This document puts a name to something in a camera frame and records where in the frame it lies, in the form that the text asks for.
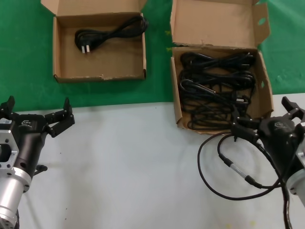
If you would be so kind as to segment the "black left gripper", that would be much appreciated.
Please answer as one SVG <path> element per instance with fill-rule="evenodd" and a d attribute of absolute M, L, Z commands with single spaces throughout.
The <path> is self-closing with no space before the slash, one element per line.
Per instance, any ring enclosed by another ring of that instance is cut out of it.
<path fill-rule="evenodd" d="M 36 166 L 45 145 L 47 133 L 56 137 L 75 124 L 70 100 L 66 97 L 63 109 L 42 116 L 40 114 L 21 114 L 12 110 L 15 99 L 10 96 L 0 105 L 0 118 L 14 120 L 19 130 L 19 153 L 14 166 L 25 171 L 30 177 L 34 176 Z"/>

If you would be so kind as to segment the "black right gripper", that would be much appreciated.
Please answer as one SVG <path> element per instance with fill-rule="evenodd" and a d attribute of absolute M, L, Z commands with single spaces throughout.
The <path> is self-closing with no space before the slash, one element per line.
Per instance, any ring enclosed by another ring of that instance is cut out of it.
<path fill-rule="evenodd" d="M 282 98 L 281 103 L 287 111 L 285 115 L 263 119 L 261 122 L 260 119 L 241 117 L 236 106 L 233 105 L 231 133 L 235 138 L 244 139 L 252 144 L 260 138 L 276 169 L 286 182 L 294 173 L 304 168 L 295 154 L 305 139 L 305 128 L 301 124 L 295 125 L 293 119 L 297 117 L 300 123 L 304 123 L 305 111 L 286 96 Z"/>

